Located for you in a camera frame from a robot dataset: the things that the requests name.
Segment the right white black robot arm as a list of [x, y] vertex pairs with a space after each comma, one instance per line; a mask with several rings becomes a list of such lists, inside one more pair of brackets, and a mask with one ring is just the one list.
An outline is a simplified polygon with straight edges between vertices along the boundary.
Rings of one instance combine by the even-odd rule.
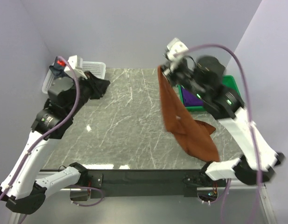
[[[269, 182], [284, 154], [274, 151], [248, 119], [248, 110], [238, 92], [223, 83], [225, 67], [212, 56], [203, 56], [193, 69], [187, 58], [167, 57], [158, 67], [162, 115], [165, 127], [189, 155], [205, 162], [198, 182], [211, 186], [221, 179], [236, 178], [246, 185]], [[202, 100], [205, 110], [234, 138], [242, 155], [221, 161], [211, 140], [213, 128], [194, 120], [173, 87], [180, 85]]]

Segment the orange brown towel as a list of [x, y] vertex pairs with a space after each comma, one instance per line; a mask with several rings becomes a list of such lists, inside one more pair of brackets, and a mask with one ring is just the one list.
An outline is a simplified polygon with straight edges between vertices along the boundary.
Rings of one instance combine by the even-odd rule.
[[206, 122], [195, 120], [157, 68], [160, 104], [166, 131], [172, 133], [182, 150], [204, 162], [220, 162], [218, 149], [211, 138], [216, 128]]

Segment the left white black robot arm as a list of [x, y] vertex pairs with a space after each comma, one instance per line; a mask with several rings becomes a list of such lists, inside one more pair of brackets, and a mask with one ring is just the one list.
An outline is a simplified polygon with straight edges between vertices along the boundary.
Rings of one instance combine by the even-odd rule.
[[110, 84], [91, 74], [78, 78], [79, 95], [70, 77], [53, 81], [48, 99], [31, 126], [26, 146], [8, 177], [0, 184], [0, 200], [14, 213], [30, 215], [44, 201], [70, 185], [79, 188], [90, 185], [88, 169], [75, 162], [63, 171], [37, 179], [46, 158], [73, 124], [73, 117], [90, 99], [99, 99]]

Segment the purple towel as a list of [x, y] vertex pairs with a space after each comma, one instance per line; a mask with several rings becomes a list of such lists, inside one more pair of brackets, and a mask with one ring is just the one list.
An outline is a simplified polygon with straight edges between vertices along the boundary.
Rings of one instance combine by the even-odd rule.
[[184, 88], [181, 88], [181, 91], [185, 106], [203, 106], [202, 100], [200, 100], [198, 97], [194, 96]]

